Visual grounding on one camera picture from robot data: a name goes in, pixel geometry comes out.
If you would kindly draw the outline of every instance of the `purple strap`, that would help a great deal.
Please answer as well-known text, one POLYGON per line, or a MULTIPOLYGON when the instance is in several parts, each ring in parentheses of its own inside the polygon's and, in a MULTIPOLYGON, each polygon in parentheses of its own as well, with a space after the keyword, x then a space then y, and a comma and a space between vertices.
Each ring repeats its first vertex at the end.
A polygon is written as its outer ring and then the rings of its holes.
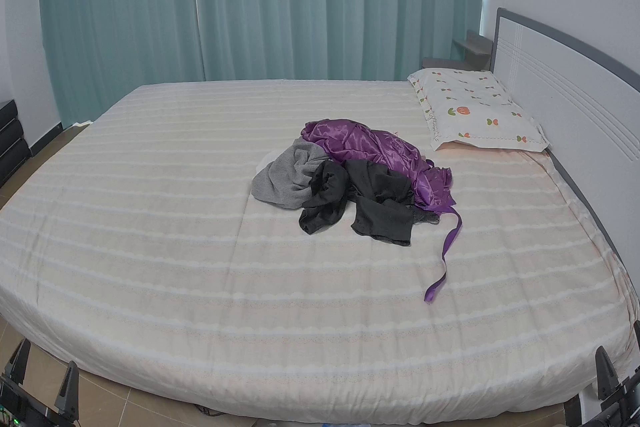
POLYGON ((442 275, 442 278, 440 278, 433 285, 430 285, 429 288, 427 288, 427 291, 424 294, 424 302, 426 303, 431 303, 433 301, 434 297, 436 296, 436 291, 438 290, 438 287, 442 285, 444 283, 444 280, 447 278, 447 262, 444 259, 444 255, 447 253, 447 251, 449 251, 449 248, 451 247, 453 240, 456 238, 456 235, 458 235, 458 232, 462 227, 462 217, 460 217, 460 214, 456 212, 456 210, 453 207, 449 207, 449 208, 450 208, 449 210, 450 213, 458 216, 458 225, 455 228, 453 228, 447 234, 447 237, 444 239, 444 245, 442 246, 442 263, 444 263, 444 274, 442 275))

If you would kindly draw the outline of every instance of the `bed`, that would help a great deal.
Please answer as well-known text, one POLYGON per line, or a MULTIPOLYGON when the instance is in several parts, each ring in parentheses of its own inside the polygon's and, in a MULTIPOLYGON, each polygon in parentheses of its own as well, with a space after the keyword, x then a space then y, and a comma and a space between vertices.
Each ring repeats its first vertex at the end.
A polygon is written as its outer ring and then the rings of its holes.
POLYGON ((491 417, 569 399, 601 344, 626 368, 637 296, 550 157, 429 136, 407 82, 140 87, 0 210, 0 312, 92 373, 275 420, 491 417), (308 236, 250 196, 260 160, 327 117, 451 167, 465 224, 430 305, 453 215, 399 247, 356 235, 352 203, 308 236))

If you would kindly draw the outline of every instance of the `floor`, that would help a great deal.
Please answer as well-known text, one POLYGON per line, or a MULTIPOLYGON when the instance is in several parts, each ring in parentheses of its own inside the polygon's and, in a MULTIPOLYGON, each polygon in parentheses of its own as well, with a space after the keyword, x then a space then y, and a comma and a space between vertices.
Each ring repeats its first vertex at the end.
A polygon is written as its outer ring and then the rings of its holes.
MULTIPOLYGON (((71 127, 27 160, 0 188, 0 208, 47 159, 71 141, 83 127, 71 127)), ((22 335, 0 317, 0 368, 4 367, 22 335)), ((52 407, 66 365, 31 346, 23 388, 52 407)), ((201 414, 192 404, 159 397, 81 371, 80 422, 83 427, 251 427, 254 418, 201 414)), ((562 404, 495 418, 437 424, 438 427, 553 427, 564 423, 562 404)))

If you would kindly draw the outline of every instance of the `white pillow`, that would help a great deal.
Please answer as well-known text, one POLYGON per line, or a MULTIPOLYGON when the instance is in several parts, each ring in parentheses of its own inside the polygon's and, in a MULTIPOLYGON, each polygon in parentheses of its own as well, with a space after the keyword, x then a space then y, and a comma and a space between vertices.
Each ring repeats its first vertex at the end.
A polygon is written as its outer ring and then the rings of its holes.
POLYGON ((460 142, 478 148, 542 151, 549 142, 490 71, 427 68, 407 77, 431 131, 431 147, 460 142))

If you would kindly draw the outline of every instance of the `white headboard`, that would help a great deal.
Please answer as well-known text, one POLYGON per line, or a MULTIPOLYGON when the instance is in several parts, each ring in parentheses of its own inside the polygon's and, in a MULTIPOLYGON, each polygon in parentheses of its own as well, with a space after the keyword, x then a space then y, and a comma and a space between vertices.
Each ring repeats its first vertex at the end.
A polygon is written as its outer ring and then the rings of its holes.
POLYGON ((492 72, 551 142, 640 289, 640 75, 564 32, 498 9, 492 72))

